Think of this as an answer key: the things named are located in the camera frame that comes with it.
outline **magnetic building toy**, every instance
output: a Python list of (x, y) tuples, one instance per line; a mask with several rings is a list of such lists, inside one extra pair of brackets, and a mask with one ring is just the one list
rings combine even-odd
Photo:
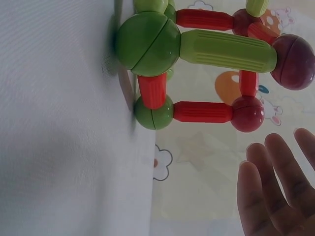
[[(311, 46), (296, 35), (280, 36), (264, 26), (260, 17), (267, 5), (268, 0), (247, 0), (246, 9), (230, 16), (199, 9), (176, 11), (173, 0), (134, 0), (137, 13), (118, 30), (115, 51), (121, 64), (138, 78), (141, 96), (134, 107), (138, 122), (159, 130), (173, 119), (230, 121), (237, 130), (252, 132), (264, 120), (263, 106), (255, 98), (259, 73), (270, 72), (289, 90), (309, 86), (315, 76)], [(181, 33), (177, 25), (195, 29)], [(232, 106), (185, 101), (173, 104), (166, 85), (179, 58), (239, 70), (242, 96)]]

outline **red rod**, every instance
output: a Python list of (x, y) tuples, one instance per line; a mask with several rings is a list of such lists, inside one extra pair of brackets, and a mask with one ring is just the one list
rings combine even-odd
[(240, 90), (243, 96), (255, 97), (259, 86), (259, 74), (240, 70)]
[(182, 9), (177, 11), (176, 24), (185, 28), (226, 31), (233, 29), (234, 18), (224, 12)]
[(167, 73), (145, 77), (138, 75), (143, 104), (148, 109), (159, 109), (166, 102)]
[(279, 35), (271, 29), (264, 26), (262, 23), (252, 23), (248, 28), (248, 36), (265, 41), (272, 45)]
[(224, 103), (178, 102), (174, 105), (174, 119), (181, 122), (226, 123), (232, 117), (232, 107)]

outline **hand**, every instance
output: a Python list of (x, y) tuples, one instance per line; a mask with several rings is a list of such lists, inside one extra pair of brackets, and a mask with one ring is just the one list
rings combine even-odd
[[(306, 129), (296, 130), (294, 136), (315, 169), (315, 136)], [(315, 235), (315, 190), (277, 134), (268, 135), (265, 146), (249, 146), (239, 170), (237, 202), (246, 236)]]

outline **star print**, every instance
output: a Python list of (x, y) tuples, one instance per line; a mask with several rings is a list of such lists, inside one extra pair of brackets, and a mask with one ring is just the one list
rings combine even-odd
[(213, 151), (206, 144), (201, 132), (196, 133), (190, 138), (179, 137), (177, 139), (177, 145), (181, 150), (177, 162), (190, 162), (199, 171), (203, 169), (203, 159), (213, 154)]

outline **white fabric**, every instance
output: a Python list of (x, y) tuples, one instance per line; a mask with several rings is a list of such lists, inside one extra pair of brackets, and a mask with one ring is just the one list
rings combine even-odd
[(155, 133), (113, 33), (132, 0), (0, 1), (0, 235), (146, 236)]

